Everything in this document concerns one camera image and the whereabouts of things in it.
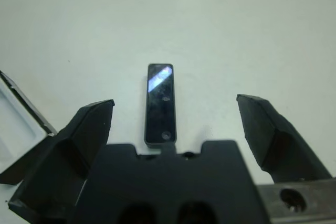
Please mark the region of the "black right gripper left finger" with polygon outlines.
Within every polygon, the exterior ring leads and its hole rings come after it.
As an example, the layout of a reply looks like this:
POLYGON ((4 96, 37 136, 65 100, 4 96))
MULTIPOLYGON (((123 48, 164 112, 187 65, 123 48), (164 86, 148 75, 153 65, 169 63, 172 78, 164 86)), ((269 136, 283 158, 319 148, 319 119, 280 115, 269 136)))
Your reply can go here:
POLYGON ((113 100, 81 107, 37 158, 8 202, 29 223, 67 223, 109 137, 113 100))

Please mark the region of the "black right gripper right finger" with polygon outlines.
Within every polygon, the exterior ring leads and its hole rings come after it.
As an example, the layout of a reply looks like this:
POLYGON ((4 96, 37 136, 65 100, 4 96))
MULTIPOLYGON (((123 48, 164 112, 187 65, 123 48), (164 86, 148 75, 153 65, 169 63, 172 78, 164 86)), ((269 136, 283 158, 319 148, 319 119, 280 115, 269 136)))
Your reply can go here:
POLYGON ((239 94, 236 101, 254 158, 275 183, 332 178, 299 132, 268 100, 239 94))

